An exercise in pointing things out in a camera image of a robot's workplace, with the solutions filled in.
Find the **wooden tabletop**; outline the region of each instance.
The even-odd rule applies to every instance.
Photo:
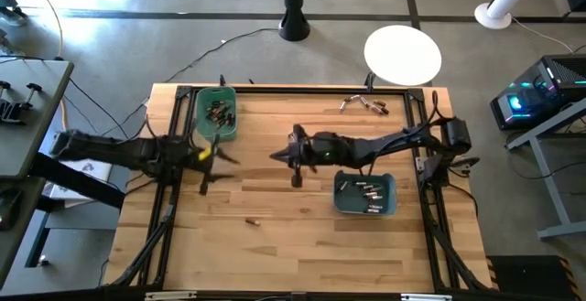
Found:
[[[168,131],[177,86],[153,87],[147,115],[156,134]],[[433,90],[439,93],[440,111],[452,115],[445,88],[424,89],[427,109],[432,108]],[[329,131],[364,138],[407,126],[399,96],[366,96],[387,103],[391,114],[385,117],[366,111],[358,102],[340,114],[344,97],[237,95],[238,138],[222,148],[242,164],[217,160],[213,172],[235,177],[210,184],[207,197],[198,193],[201,173],[184,171],[166,290],[433,291],[410,151],[376,162],[374,174],[390,173],[396,179],[396,214],[386,217],[342,214],[333,207],[333,176],[340,167],[318,167],[318,174],[303,169],[303,188],[297,189],[290,186],[291,169],[268,157],[287,145],[293,124],[302,124],[308,134]],[[349,168],[344,171],[353,173]],[[129,188],[145,181],[133,181]],[[452,176],[450,181],[468,189],[466,180]],[[117,278],[143,246],[155,189],[151,185],[126,197],[105,283]],[[454,248],[477,278],[491,285],[471,200],[453,188],[443,190]],[[259,220],[261,225],[247,224],[244,218]],[[151,262],[151,277],[157,258],[158,249]],[[441,251],[439,259],[448,284]]]

